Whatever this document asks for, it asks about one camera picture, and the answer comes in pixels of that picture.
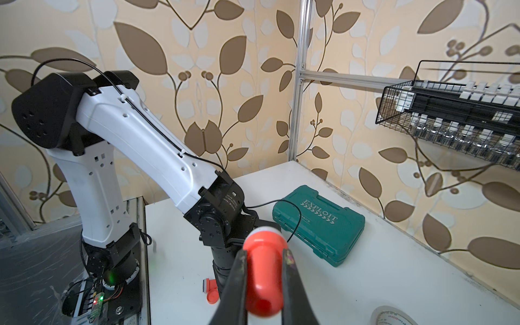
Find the red stamp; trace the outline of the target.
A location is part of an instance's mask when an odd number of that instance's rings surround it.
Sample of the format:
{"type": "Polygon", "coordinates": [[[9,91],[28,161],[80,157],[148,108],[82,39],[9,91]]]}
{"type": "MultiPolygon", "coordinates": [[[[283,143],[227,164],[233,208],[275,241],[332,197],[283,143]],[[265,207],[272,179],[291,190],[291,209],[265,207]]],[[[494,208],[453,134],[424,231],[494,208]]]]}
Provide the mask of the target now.
{"type": "Polygon", "coordinates": [[[248,312],[268,318],[283,308],[282,254],[287,248],[287,241],[274,227],[259,227],[246,237],[248,312]]]}
{"type": "Polygon", "coordinates": [[[215,279],[206,278],[203,280],[203,292],[210,305],[214,305],[219,301],[219,290],[215,279]]]}

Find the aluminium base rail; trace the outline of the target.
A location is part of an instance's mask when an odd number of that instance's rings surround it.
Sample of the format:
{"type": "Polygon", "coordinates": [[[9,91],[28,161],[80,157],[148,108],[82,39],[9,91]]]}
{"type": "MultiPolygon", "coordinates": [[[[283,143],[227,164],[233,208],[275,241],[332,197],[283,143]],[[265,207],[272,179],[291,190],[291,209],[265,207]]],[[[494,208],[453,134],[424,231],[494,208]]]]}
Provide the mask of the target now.
{"type": "Polygon", "coordinates": [[[126,202],[123,212],[131,218],[130,231],[101,250],[80,238],[80,257],[86,276],[63,292],[60,312],[71,324],[149,324],[146,246],[146,201],[126,202]]]}

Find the clear packing tape roll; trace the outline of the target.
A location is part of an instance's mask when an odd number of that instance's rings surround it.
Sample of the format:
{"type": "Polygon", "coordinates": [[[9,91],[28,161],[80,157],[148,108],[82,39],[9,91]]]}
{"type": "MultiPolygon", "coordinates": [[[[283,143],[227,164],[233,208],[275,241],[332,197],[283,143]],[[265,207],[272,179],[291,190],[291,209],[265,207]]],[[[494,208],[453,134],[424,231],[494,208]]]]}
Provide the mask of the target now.
{"type": "Polygon", "coordinates": [[[408,314],[391,306],[377,307],[370,318],[370,325],[417,325],[408,314]]]}

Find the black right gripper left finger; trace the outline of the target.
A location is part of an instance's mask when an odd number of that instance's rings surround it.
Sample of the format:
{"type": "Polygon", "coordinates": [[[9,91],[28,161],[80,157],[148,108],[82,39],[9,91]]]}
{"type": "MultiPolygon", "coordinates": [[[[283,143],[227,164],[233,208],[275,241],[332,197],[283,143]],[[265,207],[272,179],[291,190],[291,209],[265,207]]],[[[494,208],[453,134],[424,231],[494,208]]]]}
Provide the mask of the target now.
{"type": "Polygon", "coordinates": [[[209,324],[247,324],[247,268],[247,252],[240,250],[220,296],[219,306],[209,324]]]}

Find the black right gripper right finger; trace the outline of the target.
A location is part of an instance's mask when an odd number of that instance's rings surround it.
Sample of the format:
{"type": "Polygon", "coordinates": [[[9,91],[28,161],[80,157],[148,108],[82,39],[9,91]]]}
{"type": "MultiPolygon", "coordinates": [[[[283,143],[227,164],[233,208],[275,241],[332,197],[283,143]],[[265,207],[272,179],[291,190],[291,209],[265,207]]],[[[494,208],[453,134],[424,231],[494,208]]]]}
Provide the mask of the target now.
{"type": "Polygon", "coordinates": [[[282,324],[319,324],[290,249],[282,253],[282,324]]]}

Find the black white tool in basket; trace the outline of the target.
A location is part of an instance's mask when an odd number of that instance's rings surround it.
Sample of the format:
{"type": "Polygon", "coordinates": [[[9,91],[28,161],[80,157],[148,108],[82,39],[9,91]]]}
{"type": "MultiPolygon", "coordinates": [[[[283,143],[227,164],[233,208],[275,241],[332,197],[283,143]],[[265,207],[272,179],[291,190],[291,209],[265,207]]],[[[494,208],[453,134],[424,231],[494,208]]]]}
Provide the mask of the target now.
{"type": "Polygon", "coordinates": [[[457,83],[409,81],[392,86],[389,93],[404,112],[519,135],[519,107],[463,98],[464,88],[457,83]]]}

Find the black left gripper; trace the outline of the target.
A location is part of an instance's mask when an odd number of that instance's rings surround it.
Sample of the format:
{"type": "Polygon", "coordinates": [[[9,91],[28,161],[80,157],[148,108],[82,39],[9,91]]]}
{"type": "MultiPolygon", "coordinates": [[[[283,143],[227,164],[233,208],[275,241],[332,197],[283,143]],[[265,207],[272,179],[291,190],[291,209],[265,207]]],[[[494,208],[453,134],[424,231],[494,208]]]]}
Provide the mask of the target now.
{"type": "Polygon", "coordinates": [[[226,283],[232,271],[237,253],[242,246],[232,245],[227,248],[211,247],[213,256],[213,272],[220,295],[225,291],[226,283]]]}

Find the green plastic tool case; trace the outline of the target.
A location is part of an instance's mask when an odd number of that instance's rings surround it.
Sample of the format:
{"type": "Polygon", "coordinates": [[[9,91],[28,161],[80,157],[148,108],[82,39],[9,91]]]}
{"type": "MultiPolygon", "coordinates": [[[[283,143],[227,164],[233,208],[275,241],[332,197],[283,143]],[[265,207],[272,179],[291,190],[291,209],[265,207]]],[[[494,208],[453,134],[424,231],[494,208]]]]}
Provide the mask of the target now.
{"type": "Polygon", "coordinates": [[[365,226],[364,215],[340,207],[307,185],[277,202],[272,217],[335,268],[345,261],[365,226]]]}

